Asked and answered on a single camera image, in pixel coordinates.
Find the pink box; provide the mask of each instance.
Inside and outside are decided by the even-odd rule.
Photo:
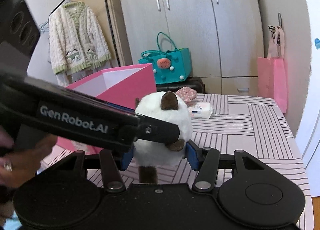
[[[67,88],[98,99],[135,109],[135,99],[156,92],[152,64],[121,66],[101,70]],[[97,154],[101,148],[58,137],[57,145],[70,151]]]

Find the brown plush ear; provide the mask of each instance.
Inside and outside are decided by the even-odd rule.
[[[158,175],[155,167],[139,167],[139,182],[144,184],[157,184]]]
[[[166,147],[172,151],[181,151],[184,147],[184,140],[178,140],[175,143],[166,145]]]
[[[161,110],[178,110],[178,99],[175,93],[166,92],[161,98]]]
[[[137,97],[137,98],[135,98],[134,100],[135,100],[135,104],[136,104],[136,108],[137,108],[138,105],[139,105],[139,103],[140,103],[139,98]]]

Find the ring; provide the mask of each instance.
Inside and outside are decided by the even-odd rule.
[[[3,164],[3,167],[6,171],[12,171],[12,163],[10,160],[6,160]]]

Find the pink shopping bag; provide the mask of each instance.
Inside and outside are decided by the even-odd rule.
[[[156,92],[152,64],[121,66],[101,70],[67,87],[98,99],[135,109],[135,99]],[[97,154],[101,148],[58,137],[57,145],[70,151]]]
[[[276,44],[280,35],[280,45]],[[276,27],[275,39],[270,38],[268,57],[258,57],[259,97],[273,98],[282,113],[287,111],[288,93],[284,69],[284,33]]]

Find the brown plush tail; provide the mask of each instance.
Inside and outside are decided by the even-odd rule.
[[[139,167],[139,182],[144,184],[157,184],[158,175],[155,167]]]

